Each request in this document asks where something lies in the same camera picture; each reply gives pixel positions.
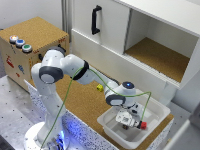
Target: handle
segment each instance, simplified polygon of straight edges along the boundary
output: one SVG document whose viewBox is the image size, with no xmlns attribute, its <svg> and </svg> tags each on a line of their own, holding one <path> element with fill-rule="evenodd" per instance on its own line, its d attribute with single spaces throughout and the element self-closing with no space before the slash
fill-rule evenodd
<svg viewBox="0 0 200 150">
<path fill-rule="evenodd" d="M 92 11 L 92 34 L 97 34 L 100 32 L 100 30 L 96 27 L 96 21 L 97 21 L 97 11 L 102 10 L 100 6 L 96 6 L 96 8 Z"/>
</svg>

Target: cable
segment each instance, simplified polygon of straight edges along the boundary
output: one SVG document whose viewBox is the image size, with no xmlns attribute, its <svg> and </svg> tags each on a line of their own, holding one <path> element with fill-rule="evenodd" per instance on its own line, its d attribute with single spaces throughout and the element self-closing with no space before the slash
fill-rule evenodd
<svg viewBox="0 0 200 150">
<path fill-rule="evenodd" d="M 42 147 L 44 146 L 44 143 L 46 142 L 48 136 L 50 135 L 51 131 L 53 130 L 53 128 L 54 128 L 54 126 L 55 126 L 55 124 L 56 124 L 56 122 L 57 122 L 57 120 L 58 120 L 58 116 L 60 115 L 60 112 L 61 112 L 61 110 L 62 110 L 62 108 L 63 108 L 63 106 L 64 106 L 64 104 L 65 104 L 65 102 L 66 102 L 67 96 L 68 96 L 68 94 L 69 94 L 69 89 L 70 89 L 70 86 L 71 86 L 71 84 L 72 84 L 73 78 L 76 76 L 76 74 L 77 74 L 81 69 L 83 69 L 83 67 L 79 68 L 79 69 L 74 73 L 73 77 L 71 78 L 71 81 L 70 81 L 69 86 L 68 86 L 68 89 L 67 89 L 67 93 L 66 93 L 65 98 L 64 98 L 64 101 L 63 101 L 63 104 L 62 104 L 62 106 L 61 106 L 61 108 L 60 108 L 60 110 L 59 110 L 59 112 L 58 112 L 58 114 L 57 114 L 57 116 L 56 116 L 56 119 L 55 119 L 55 121 L 54 121 L 54 123 L 53 123 L 53 126 L 51 127 L 49 133 L 47 134 L 46 138 L 44 139 L 44 141 L 43 141 L 43 143 L 42 143 L 42 146 L 40 147 L 40 150 L 41 150 Z M 119 94 L 119 93 L 115 92 L 113 89 L 111 89 L 111 88 L 105 83 L 105 81 L 104 81 L 94 70 L 92 70 L 92 69 L 89 69 L 89 70 L 91 70 L 94 74 L 96 74 L 96 75 L 102 80 L 102 82 L 103 82 L 111 91 L 113 91 L 113 92 L 114 92 L 115 94 L 117 94 L 117 95 L 121 95 L 121 96 L 124 96 L 124 97 L 136 97 L 136 96 L 141 96 L 141 95 L 144 95 L 144 94 L 148 94 L 148 93 L 149 93 L 149 97 L 148 97 L 147 102 L 146 102 L 146 104 L 145 104 L 145 108 L 144 108 L 144 110 L 143 110 L 143 114 L 142 114 L 142 118 L 141 118 L 141 121 L 143 120 L 143 117 L 144 117 L 144 113 L 145 113 L 147 104 L 148 104 L 149 99 L 150 99 L 150 97 L 151 97 L 151 92 L 145 92 L 145 93 L 141 93 L 141 94 L 138 94 L 138 95 L 122 95 L 122 94 Z"/>
</svg>

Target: brown box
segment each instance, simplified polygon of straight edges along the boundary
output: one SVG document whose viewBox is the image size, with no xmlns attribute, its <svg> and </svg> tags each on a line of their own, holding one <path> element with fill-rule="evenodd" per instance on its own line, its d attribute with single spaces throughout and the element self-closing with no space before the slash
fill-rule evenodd
<svg viewBox="0 0 200 150">
<path fill-rule="evenodd" d="M 31 53 L 23 53 L 22 49 L 10 44 L 9 38 L 17 35 L 32 46 Z M 44 56 L 51 46 L 61 45 L 69 53 L 69 35 L 47 21 L 36 17 L 0 31 L 0 51 L 6 74 L 27 89 L 24 79 L 31 79 L 31 68 L 41 62 L 38 55 Z"/>
</svg>

